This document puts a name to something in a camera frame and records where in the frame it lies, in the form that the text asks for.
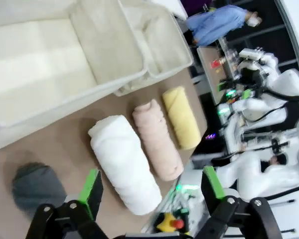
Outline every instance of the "large white bin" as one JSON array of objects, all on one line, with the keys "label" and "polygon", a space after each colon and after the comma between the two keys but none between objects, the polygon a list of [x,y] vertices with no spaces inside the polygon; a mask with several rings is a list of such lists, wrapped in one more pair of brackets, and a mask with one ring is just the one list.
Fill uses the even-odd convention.
[{"label": "large white bin", "polygon": [[118,0],[0,0],[0,148],[145,72]]},{"label": "large white bin", "polygon": [[122,96],[167,79],[193,63],[190,49],[172,14],[164,6],[121,0],[124,13],[143,52],[147,73],[115,92]]}]

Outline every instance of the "face mask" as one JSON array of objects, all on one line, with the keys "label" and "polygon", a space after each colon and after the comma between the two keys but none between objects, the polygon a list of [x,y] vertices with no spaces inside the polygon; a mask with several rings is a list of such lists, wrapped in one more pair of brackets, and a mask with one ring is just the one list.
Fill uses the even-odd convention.
[{"label": "face mask", "polygon": [[255,16],[255,14],[253,14],[247,21],[247,25],[251,26],[251,27],[255,27],[260,23],[259,18]]}]

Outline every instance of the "blue gown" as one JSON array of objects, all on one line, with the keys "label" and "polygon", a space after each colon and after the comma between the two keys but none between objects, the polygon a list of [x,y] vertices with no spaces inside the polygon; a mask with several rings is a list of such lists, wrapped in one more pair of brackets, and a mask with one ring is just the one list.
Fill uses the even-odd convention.
[{"label": "blue gown", "polygon": [[227,5],[186,20],[188,28],[193,32],[198,46],[207,46],[226,35],[229,31],[240,28],[245,23],[247,10]]}]

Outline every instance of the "person in blue shirt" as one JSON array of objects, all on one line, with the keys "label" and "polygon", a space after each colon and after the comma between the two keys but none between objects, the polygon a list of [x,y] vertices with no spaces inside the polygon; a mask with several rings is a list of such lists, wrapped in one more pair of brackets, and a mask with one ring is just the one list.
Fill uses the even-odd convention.
[{"label": "person in blue shirt", "polygon": [[184,33],[189,45],[207,46],[229,31],[242,27],[245,23],[257,26],[262,22],[258,12],[227,5],[206,13],[194,15],[186,20],[189,31]]}]

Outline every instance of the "pink rolled towel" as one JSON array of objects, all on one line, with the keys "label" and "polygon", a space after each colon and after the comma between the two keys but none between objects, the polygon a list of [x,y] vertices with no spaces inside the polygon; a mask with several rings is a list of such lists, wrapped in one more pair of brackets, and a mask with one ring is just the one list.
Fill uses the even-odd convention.
[{"label": "pink rolled towel", "polygon": [[133,117],[156,173],[164,181],[176,179],[184,170],[171,140],[166,120],[156,100],[138,106]]}]

